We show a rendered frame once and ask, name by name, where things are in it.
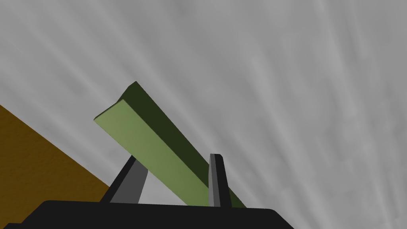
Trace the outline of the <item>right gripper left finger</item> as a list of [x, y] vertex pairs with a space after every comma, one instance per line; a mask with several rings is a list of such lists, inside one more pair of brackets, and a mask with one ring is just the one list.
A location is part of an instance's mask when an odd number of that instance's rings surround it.
[[148, 169], [131, 155], [100, 202], [137, 204], [147, 175]]

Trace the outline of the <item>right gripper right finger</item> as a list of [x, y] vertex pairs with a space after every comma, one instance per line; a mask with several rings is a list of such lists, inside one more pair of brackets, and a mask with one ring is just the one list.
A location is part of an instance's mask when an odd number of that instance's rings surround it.
[[224, 160], [220, 154], [210, 154], [208, 185], [209, 206], [232, 207]]

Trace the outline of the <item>green rectangular block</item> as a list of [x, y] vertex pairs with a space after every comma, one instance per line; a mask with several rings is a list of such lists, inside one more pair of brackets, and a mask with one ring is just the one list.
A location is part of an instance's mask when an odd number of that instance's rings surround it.
[[138, 82], [94, 121], [185, 204], [209, 205], [209, 163]]

